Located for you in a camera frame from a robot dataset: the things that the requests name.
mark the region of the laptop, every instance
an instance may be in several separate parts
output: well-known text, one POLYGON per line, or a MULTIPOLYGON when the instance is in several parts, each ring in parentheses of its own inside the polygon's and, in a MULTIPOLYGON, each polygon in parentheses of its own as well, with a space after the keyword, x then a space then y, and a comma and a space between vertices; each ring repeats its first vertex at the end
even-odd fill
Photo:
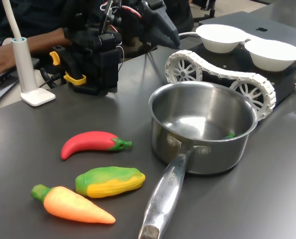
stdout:
POLYGON ((199 25, 203 24, 229 25, 263 39, 282 41, 296 46, 296 28, 244 11, 199 22, 199 25))

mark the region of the lamp base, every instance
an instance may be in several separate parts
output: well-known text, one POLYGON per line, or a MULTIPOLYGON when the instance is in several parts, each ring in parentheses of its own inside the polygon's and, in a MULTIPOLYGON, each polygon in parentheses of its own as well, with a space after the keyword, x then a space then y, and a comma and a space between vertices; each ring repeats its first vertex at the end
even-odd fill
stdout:
POLYGON ((53 93, 42 88, 21 92, 20 97, 24 102, 34 107, 55 99, 55 95, 53 93))

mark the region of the red chili pepper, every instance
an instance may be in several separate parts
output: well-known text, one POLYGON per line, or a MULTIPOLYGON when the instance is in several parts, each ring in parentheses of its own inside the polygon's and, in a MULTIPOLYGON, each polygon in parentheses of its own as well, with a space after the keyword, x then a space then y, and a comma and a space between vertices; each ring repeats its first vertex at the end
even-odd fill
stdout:
POLYGON ((70 138, 63 146, 61 158, 68 159, 72 154, 85 150, 122 150, 132 147, 131 141, 126 142, 108 132, 91 131, 70 138))

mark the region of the stainless steel saucepan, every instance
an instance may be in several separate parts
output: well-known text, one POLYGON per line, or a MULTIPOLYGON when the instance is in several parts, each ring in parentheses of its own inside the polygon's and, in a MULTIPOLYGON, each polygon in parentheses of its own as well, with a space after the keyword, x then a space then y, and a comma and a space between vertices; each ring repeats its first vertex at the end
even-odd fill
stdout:
POLYGON ((152 94, 149 107, 152 148, 169 165, 150 197, 139 239, 162 236, 185 171, 205 175, 234 167, 258 122, 244 96, 205 82, 165 85, 152 94))

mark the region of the orange carrot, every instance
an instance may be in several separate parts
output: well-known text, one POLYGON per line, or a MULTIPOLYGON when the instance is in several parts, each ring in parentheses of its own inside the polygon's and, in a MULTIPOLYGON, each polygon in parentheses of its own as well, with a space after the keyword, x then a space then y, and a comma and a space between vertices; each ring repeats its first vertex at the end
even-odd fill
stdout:
POLYGON ((36 185, 31 191, 33 198, 40 200, 52 215, 85 223, 111 224, 116 219, 88 199, 64 187, 48 188, 36 185))

